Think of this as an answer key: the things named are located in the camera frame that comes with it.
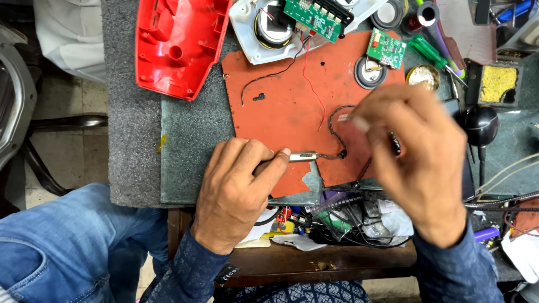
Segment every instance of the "red wire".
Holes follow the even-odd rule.
[[[279,222],[279,224],[277,224],[277,226],[279,227],[279,230],[280,230],[282,233],[284,233],[285,235],[290,235],[289,232],[285,232],[285,231],[283,231],[283,230],[281,229],[281,222]]]
[[[539,237],[538,235],[535,235],[535,234],[533,234],[533,233],[529,233],[529,232],[520,230],[520,229],[518,229],[517,227],[515,227],[514,225],[512,225],[511,223],[509,223],[509,221],[507,221],[507,213],[506,213],[506,212],[503,213],[503,220],[505,221],[505,223],[506,223],[507,225],[509,225],[510,228],[512,228],[512,229],[514,229],[514,230],[516,230],[516,231],[519,231],[519,232],[521,232],[521,233],[524,233],[525,235],[534,236],[534,237]]]
[[[314,90],[314,87],[313,87],[313,83],[309,80],[309,78],[307,78],[307,76],[305,75],[305,69],[307,68],[307,54],[309,53],[309,49],[310,49],[310,41],[308,43],[309,45],[307,46],[307,51],[305,52],[305,65],[303,66],[303,77],[309,81],[309,84],[310,84],[310,89],[313,91],[313,93],[318,97],[318,101],[320,102],[320,105],[322,106],[322,109],[323,109],[323,113],[322,113],[322,122],[320,122],[320,126],[318,126],[318,131],[320,131],[320,129],[322,128],[322,125],[324,124],[324,122],[326,121],[326,107],[324,106],[324,103],[322,103],[322,99],[320,98],[320,96],[318,95],[318,93]]]
[[[271,20],[275,20],[275,17],[273,17],[269,12],[265,11],[263,8],[260,8],[263,12],[265,12],[268,16],[271,17]]]

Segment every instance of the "circuit board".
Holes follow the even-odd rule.
[[[341,20],[314,0],[286,0],[285,14],[301,22],[329,41],[336,43]]]
[[[374,28],[372,30],[371,39],[367,55],[378,60],[382,65],[387,65],[400,70],[406,51],[406,43],[393,39],[385,32]]]

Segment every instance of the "green screwdriver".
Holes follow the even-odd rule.
[[[430,45],[425,38],[423,38],[423,36],[416,35],[410,42],[408,42],[408,45],[412,46],[428,60],[434,62],[434,65],[441,70],[446,70],[451,73],[457,80],[459,80],[460,83],[462,83],[462,85],[468,87],[466,83],[464,83],[464,81],[459,78],[455,72],[453,72],[451,67],[448,65],[449,62],[447,62],[447,60],[442,57],[440,53],[432,45]]]

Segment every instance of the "sleeve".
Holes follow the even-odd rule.
[[[206,303],[213,295],[213,280],[230,254],[215,254],[197,242],[188,230],[174,259],[146,289],[141,303]]]
[[[461,241],[441,249],[414,236],[417,280],[425,302],[503,302],[490,252],[478,243],[468,222]]]

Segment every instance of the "wooden drawer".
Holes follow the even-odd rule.
[[[194,208],[169,210],[169,258],[175,255],[193,213]],[[328,245],[309,252],[272,243],[235,249],[229,262],[240,269],[226,287],[398,278],[412,275],[416,250],[411,241],[392,249]]]

